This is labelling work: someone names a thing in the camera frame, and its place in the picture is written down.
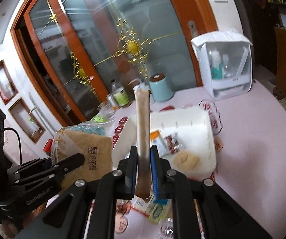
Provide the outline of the round beige cookie packet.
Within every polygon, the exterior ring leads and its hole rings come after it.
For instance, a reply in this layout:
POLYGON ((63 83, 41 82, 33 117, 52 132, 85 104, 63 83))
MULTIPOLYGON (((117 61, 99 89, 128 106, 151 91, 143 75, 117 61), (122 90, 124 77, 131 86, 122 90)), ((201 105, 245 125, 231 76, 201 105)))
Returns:
POLYGON ((183 172, 195 171, 200 163, 200 157, 188 150, 181 150, 173 158, 174 167, 183 172))

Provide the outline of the red brown snack packet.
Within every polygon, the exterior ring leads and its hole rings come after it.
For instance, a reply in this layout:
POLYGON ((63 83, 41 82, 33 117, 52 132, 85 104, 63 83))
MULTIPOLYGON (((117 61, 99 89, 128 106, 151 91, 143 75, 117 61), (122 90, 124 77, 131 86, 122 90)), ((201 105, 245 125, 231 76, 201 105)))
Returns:
POLYGON ((166 136, 164 140, 166 142, 166 145, 167 145, 167 148, 170 154, 178 153, 180 150, 185 148, 177 132, 166 136))

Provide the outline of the white plastic storage bin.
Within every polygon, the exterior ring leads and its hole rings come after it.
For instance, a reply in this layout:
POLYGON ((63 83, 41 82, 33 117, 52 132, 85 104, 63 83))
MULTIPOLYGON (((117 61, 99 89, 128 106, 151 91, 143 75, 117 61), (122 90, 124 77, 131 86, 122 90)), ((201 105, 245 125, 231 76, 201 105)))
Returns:
MULTIPOLYGON (((174 155, 164 156, 174 170, 187 177, 202 181, 209 178, 217 166, 214 137, 209 114, 198 108, 175 109, 150 114, 150 130, 160 131, 162 138, 177 134, 185 150, 200 158, 193 170, 181 170, 173 162, 174 155)), ((136 145, 136 115, 128 117, 112 151, 112 163, 115 169, 119 161, 136 145)))

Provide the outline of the green pineapple cake packet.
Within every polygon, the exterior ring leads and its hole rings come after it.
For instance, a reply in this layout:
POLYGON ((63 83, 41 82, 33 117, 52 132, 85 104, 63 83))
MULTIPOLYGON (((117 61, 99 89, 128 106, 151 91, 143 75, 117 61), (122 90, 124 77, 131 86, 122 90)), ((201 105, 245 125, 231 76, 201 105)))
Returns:
POLYGON ((149 222, 154 224, 163 222, 166 219, 171 206, 172 201, 169 199, 153 200, 146 210, 149 222))

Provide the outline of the wall picture frame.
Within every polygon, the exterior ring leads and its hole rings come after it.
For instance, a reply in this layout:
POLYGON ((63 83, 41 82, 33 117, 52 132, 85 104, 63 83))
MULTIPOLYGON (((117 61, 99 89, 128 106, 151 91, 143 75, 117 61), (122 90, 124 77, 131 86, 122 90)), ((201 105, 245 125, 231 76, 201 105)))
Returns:
POLYGON ((9 108, 9 112, 29 139, 36 144, 45 130, 24 100, 22 98, 17 100, 9 108))

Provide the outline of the red lid dark jar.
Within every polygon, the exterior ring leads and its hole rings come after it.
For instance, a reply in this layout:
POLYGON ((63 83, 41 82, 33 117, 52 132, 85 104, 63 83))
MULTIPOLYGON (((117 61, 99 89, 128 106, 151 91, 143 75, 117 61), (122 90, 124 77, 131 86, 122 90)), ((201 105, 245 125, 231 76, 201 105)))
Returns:
POLYGON ((52 147, 52 142, 53 139, 49 139, 46 144, 44 145, 43 151, 44 153, 46 153, 47 155, 51 155, 51 147, 52 147))

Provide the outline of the red white wafer packet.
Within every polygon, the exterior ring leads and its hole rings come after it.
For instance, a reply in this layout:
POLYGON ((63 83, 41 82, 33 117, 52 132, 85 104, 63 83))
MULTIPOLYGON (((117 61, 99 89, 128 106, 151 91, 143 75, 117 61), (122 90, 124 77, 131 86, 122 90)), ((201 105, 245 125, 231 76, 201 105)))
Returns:
POLYGON ((148 199, 142 199, 137 196, 131 200, 132 209, 145 215, 150 216, 152 210, 154 209, 156 203, 154 203, 154 195, 151 193, 148 199))

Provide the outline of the green label glass bottle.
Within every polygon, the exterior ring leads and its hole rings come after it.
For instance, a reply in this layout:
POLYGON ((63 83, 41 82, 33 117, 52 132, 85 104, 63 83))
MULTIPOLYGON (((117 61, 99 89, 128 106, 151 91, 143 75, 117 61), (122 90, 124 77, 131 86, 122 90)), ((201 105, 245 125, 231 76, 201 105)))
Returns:
POLYGON ((115 79, 110 81, 112 84, 112 95, 120 107, 125 107, 130 103, 129 96, 125 88, 115 79))

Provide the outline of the light blue canister brown lid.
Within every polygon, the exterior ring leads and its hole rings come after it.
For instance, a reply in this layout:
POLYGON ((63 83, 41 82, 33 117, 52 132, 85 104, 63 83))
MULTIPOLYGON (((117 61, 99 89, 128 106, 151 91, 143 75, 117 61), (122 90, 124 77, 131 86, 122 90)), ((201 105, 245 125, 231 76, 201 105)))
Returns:
POLYGON ((174 96, 174 92, 168 85, 164 73, 152 75, 149 78, 149 86, 155 101, 168 101, 174 96))

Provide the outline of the clear glass cup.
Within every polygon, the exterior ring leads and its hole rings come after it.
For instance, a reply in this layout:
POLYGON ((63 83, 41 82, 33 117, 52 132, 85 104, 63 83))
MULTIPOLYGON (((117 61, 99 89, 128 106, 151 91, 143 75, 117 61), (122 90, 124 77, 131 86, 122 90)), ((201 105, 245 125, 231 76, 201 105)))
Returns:
POLYGON ((115 111, 110 107, 110 105, 106 101, 100 103, 97 109, 99 111, 98 115, 106 120, 109 120, 115 114, 115 111))

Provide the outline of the small jar orange contents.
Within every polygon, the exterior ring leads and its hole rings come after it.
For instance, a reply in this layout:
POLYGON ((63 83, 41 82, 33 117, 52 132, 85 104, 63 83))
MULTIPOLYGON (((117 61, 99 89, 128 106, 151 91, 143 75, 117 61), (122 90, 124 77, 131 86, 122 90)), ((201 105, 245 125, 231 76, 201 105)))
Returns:
POLYGON ((108 101, 108 105, 110 106, 110 108, 112 110, 116 111, 116 110, 118 110, 120 108, 112 94, 108 94, 106 96, 106 98, 107 98, 107 101, 108 101))

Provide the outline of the pink cartoon tablecloth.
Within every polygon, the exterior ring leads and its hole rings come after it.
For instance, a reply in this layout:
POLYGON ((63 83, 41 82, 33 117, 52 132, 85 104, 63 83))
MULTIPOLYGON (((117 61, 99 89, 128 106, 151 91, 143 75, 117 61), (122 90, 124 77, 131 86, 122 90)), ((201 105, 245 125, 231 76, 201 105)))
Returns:
POLYGON ((215 181, 273 238, 286 238, 286 111, 258 81, 215 105, 224 144, 215 181))

